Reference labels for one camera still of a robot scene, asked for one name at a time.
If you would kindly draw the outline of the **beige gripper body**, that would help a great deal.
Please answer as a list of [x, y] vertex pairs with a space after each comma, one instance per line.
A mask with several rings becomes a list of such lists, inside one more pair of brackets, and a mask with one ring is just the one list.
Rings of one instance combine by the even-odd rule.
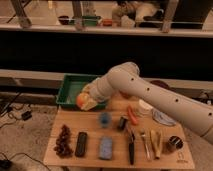
[[97, 102], [90, 96], [89, 90], [90, 90], [89, 84], [86, 84], [82, 89], [84, 101], [81, 109], [84, 111], [88, 111], [97, 106]]

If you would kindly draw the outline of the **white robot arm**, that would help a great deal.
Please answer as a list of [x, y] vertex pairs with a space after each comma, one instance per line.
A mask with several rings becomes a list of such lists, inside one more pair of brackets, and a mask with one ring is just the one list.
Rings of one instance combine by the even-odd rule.
[[125, 62], [88, 83], [83, 90], [96, 102], [108, 100], [113, 93], [143, 99], [213, 145], [213, 107], [151, 84], [139, 76], [139, 67]]

